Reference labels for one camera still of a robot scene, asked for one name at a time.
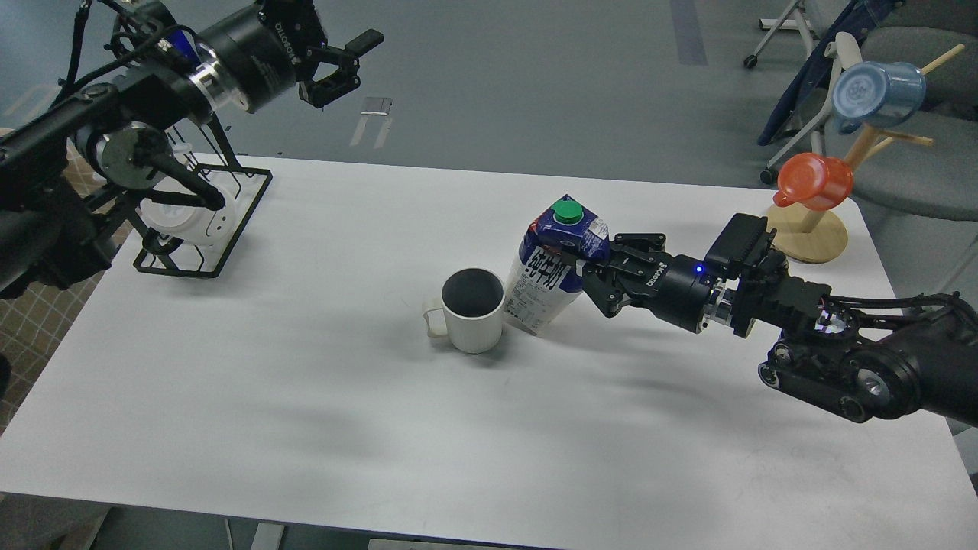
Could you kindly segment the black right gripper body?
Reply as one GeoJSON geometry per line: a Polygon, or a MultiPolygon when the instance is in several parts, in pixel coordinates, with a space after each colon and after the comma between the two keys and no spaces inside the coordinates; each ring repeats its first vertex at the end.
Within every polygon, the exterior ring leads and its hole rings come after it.
{"type": "Polygon", "coordinates": [[[610,268],[623,293],[623,309],[645,309],[675,327],[698,334],[723,296],[722,279],[708,273],[701,260],[669,254],[660,268],[610,268]]]}

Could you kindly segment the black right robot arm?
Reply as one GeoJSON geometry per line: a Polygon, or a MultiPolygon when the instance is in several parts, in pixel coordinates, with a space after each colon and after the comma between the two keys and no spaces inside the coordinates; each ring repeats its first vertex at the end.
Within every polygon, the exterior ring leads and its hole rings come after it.
{"type": "Polygon", "coordinates": [[[709,322],[748,336],[779,328],[762,382],[851,422],[923,409],[976,425],[976,311],[958,293],[907,299],[834,295],[789,274],[767,219],[737,213],[704,260],[665,251],[661,233],[618,234],[602,260],[563,246],[605,317],[626,306],[691,333],[709,322]]]}

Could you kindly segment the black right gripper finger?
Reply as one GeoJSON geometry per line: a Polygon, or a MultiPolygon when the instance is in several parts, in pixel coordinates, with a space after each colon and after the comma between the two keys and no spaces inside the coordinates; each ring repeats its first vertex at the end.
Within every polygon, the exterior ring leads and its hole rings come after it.
{"type": "Polygon", "coordinates": [[[610,260],[586,260],[572,253],[562,253],[562,263],[569,267],[574,286],[589,297],[604,317],[613,318],[619,314],[624,306],[624,293],[612,281],[610,260]]]}
{"type": "Polygon", "coordinates": [[[608,265],[614,268],[660,268],[669,265],[663,233],[619,233],[610,242],[608,265]]]}

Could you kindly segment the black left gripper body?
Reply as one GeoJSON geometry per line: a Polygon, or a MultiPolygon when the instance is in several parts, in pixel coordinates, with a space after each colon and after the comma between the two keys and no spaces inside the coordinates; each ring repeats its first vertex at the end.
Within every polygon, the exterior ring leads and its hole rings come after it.
{"type": "Polygon", "coordinates": [[[280,22],[266,27],[258,15],[255,1],[196,35],[200,64],[193,84],[212,109],[233,104],[254,114],[293,88],[299,95],[301,80],[319,80],[336,70],[325,63],[313,69],[306,59],[308,46],[329,46],[319,13],[311,27],[280,22]]]}

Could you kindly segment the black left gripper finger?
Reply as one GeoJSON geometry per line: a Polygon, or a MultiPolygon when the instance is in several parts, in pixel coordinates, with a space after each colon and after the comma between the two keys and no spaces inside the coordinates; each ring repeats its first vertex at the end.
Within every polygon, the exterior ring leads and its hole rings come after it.
{"type": "Polygon", "coordinates": [[[329,103],[356,90],[361,80],[358,76],[360,59],[384,42],[384,35],[377,29],[367,29],[347,42],[343,48],[333,46],[308,46],[307,60],[313,63],[315,69],[321,63],[336,67],[335,72],[319,80],[313,77],[300,81],[300,98],[315,108],[322,108],[329,103]]]}
{"type": "Polygon", "coordinates": [[[258,18],[266,27],[280,22],[284,28],[301,28],[318,24],[318,13],[313,1],[256,1],[258,18]]]}

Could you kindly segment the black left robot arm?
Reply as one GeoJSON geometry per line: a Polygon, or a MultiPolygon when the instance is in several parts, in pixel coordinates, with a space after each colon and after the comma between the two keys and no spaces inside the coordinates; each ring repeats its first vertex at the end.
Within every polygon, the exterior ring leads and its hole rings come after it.
{"type": "Polygon", "coordinates": [[[161,274],[188,275],[171,258],[186,239],[147,226],[141,202],[217,213],[232,200],[206,180],[215,164],[188,168],[177,159],[167,130],[181,121],[209,129],[224,171],[252,174],[219,109],[254,114],[291,89],[324,107],[360,86],[360,59],[384,42],[367,29],[329,45],[311,1],[254,1],[202,31],[178,24],[160,1],[108,6],[118,22],[108,43],[115,59],[78,76],[91,7],[83,2],[59,94],[2,138],[3,299],[34,283],[66,290],[108,270],[123,222],[142,237],[143,257],[162,263],[161,274]]]}

